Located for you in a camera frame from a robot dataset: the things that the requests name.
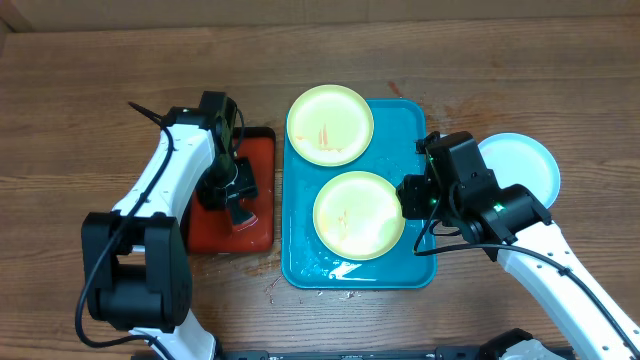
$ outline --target yellow plate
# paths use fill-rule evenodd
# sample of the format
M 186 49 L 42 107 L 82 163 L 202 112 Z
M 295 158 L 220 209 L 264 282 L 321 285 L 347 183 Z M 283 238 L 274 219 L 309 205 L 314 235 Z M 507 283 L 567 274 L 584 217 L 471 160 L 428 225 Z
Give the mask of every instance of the yellow plate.
M 334 177 L 313 205 L 313 226 L 320 240 L 350 260 L 384 255 L 400 239 L 404 223 L 393 185 L 364 171 Z
M 291 106 L 287 134 L 306 160 L 321 166 L 344 165 L 369 146 L 373 114 L 355 91 L 339 85 L 317 86 Z

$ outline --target wood grain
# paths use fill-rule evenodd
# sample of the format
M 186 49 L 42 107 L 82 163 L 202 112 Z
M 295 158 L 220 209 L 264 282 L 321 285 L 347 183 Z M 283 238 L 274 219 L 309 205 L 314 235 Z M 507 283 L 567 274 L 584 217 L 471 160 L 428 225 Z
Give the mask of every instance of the wood grain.
M 248 125 L 278 136 L 272 251 L 190 258 L 194 311 L 225 348 L 419 349 L 482 343 L 513 327 L 566 344 L 481 252 L 441 256 L 437 277 L 418 291 L 304 291 L 280 278 L 284 118 L 299 94 L 323 83 L 365 97 L 399 92 L 422 106 L 430 129 L 468 130 L 478 140 L 514 131 L 543 142 L 563 178 L 556 221 L 640 321 L 639 18 L 8 34 L 0 358 L 127 359 L 144 349 L 98 351 L 77 340 L 80 224 L 125 194 L 155 148 L 158 129 L 126 101 L 164 112 L 195 106 L 203 90 L 227 91 Z M 92 337 L 116 335 L 88 316 L 85 323 Z

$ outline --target blue tray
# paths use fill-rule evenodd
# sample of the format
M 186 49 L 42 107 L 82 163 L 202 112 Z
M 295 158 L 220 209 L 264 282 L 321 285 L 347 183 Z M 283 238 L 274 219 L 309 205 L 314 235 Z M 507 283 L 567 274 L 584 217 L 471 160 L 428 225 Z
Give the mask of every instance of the blue tray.
M 313 227 L 313 203 L 329 180 L 349 171 L 368 171 L 397 186 L 405 175 L 422 174 L 424 156 L 414 141 L 426 136 L 422 109 L 405 99 L 369 99 L 373 139 L 355 161 L 321 167 L 303 159 L 285 135 L 282 179 L 282 273 L 294 286 L 306 289 L 408 289 L 426 286 L 436 275 L 436 257 L 413 255 L 423 221 L 407 221 L 402 237 L 385 255 L 368 261 L 342 258 L 327 249 Z M 435 247 L 423 238 L 421 249 Z

